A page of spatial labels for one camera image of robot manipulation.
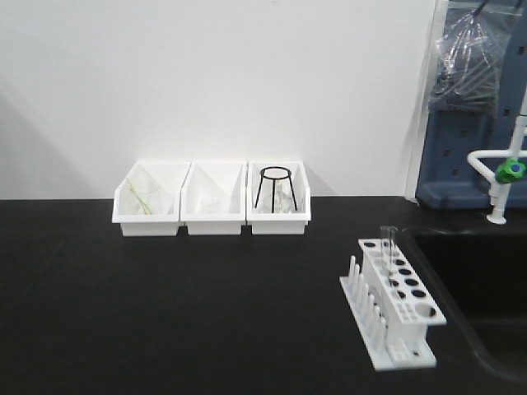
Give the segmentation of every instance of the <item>metal ring stand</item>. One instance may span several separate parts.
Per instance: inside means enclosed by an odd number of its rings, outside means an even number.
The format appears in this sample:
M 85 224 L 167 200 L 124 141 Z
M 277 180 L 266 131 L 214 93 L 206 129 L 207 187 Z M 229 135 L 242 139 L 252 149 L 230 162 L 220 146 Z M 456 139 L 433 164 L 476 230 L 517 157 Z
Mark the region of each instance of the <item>metal ring stand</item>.
M 271 177 L 269 175 L 266 175 L 265 172 L 267 170 L 271 169 L 278 169 L 278 170 L 285 170 L 287 172 L 287 175 L 284 177 Z M 273 195 L 271 196 L 271 212 L 274 214 L 274 195 L 275 195 L 275 187 L 276 182 L 283 180 L 283 179 L 289 179 L 289 185 L 291 185 L 291 195 L 293 196 L 293 203 L 295 203 L 295 211 L 298 211 L 298 207 L 296 206 L 296 198 L 295 198 L 295 190 L 293 189 L 293 182 L 291 180 L 291 171 L 288 168 L 281 167 L 281 166 L 269 166 L 264 167 L 260 170 L 260 185 L 258 186 L 258 194 L 256 195 L 256 203 L 254 204 L 254 208 L 258 206 L 258 200 L 260 199 L 260 192 L 262 192 L 262 182 L 264 179 L 270 179 L 273 181 Z

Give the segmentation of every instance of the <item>plastic bag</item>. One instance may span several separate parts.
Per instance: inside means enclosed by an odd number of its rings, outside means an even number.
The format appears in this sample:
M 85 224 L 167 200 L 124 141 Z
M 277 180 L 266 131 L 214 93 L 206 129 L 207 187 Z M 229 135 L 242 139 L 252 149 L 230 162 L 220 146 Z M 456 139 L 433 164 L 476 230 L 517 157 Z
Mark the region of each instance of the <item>plastic bag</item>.
M 449 9 L 445 33 L 436 43 L 440 64 L 429 101 L 431 111 L 495 114 L 503 58 L 517 10 L 498 12 L 486 5 Z

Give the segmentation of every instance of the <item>white test tube rack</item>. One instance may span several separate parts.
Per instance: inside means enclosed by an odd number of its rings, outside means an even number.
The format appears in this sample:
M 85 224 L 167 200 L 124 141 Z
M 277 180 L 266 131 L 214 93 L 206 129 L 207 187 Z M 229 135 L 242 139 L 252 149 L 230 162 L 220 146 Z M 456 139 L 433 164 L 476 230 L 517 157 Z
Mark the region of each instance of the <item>white test tube rack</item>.
M 390 260 L 382 239 L 358 242 L 362 270 L 352 256 L 349 276 L 340 282 L 375 370 L 436 366 L 427 329 L 446 319 L 430 292 L 396 245 Z

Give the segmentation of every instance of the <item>black sink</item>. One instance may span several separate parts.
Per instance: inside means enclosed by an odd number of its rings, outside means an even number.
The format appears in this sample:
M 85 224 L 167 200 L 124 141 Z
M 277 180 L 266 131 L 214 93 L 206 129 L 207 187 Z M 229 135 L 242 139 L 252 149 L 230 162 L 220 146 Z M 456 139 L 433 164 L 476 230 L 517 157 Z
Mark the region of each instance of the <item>black sink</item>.
M 404 230 L 401 240 L 478 361 L 527 382 L 527 230 Z

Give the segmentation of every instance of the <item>black countertop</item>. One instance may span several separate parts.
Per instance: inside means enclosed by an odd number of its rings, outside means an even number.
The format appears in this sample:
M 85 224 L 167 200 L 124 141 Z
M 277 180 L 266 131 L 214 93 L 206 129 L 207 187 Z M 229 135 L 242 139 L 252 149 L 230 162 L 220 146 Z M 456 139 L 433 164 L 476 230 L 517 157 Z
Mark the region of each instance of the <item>black countertop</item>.
M 452 322 L 428 332 L 436 368 L 375 372 L 338 282 L 379 225 L 496 228 L 484 211 L 318 197 L 303 236 L 124 238 L 111 210 L 0 202 L 1 394 L 527 393 Z

